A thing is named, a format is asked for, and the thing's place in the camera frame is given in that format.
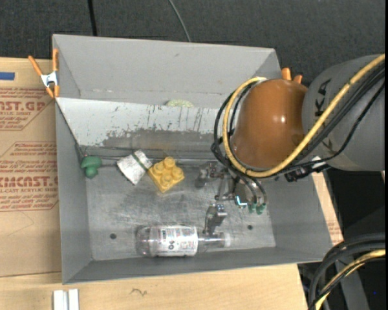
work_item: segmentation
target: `black cable bundle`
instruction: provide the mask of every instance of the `black cable bundle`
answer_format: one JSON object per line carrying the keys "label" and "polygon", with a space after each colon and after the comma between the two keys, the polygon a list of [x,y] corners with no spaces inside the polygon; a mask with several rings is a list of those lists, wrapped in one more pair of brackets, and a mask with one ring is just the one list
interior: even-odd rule
{"label": "black cable bundle", "polygon": [[[334,281],[329,284],[327,288],[326,279],[327,271],[337,261],[353,256],[355,254],[361,254],[366,252],[372,252],[376,250],[385,250],[385,233],[364,234],[351,239],[346,242],[341,242],[334,246],[324,257],[321,265],[314,273],[312,282],[310,283],[308,303],[309,310],[315,310],[316,304],[322,301],[331,290],[333,290],[346,276],[350,275],[358,267],[353,267],[350,270],[342,271],[335,276]],[[376,257],[372,257],[363,261],[364,263],[374,260]]]}

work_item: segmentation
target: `wooden table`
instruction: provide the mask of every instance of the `wooden table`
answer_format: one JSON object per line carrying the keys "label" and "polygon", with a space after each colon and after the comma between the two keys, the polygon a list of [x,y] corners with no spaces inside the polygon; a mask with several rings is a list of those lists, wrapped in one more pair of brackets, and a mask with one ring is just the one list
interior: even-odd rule
{"label": "wooden table", "polygon": [[[51,68],[50,61],[40,64],[44,72]],[[16,72],[16,84],[39,81],[27,59],[0,58],[1,70]],[[0,86],[9,84],[0,81]],[[325,179],[322,174],[315,179],[332,240],[337,243],[342,235]],[[307,309],[294,264],[75,285],[62,285],[59,272],[0,277],[0,309],[52,309],[52,291],[73,288],[80,291],[82,310]]]}

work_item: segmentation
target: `white plastic piece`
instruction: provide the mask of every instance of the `white plastic piece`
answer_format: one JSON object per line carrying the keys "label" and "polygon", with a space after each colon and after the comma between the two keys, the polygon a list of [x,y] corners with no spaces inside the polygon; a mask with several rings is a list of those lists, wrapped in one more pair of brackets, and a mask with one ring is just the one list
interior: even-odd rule
{"label": "white plastic piece", "polygon": [[53,310],[79,310],[79,291],[77,289],[54,291]]}
{"label": "white plastic piece", "polygon": [[229,233],[224,232],[224,248],[229,248],[232,245],[232,238]]}
{"label": "white plastic piece", "polygon": [[142,176],[153,165],[142,150],[137,150],[132,155],[120,159],[116,164],[125,177],[134,185],[140,181]]}

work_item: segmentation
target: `lego brick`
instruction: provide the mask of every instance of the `lego brick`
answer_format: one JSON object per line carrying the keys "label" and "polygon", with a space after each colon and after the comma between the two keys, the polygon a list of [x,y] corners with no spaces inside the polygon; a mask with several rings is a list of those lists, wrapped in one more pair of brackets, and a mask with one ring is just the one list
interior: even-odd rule
{"label": "lego brick", "polygon": [[154,164],[148,170],[148,175],[163,193],[184,179],[184,172],[175,165],[175,160],[170,156]]}

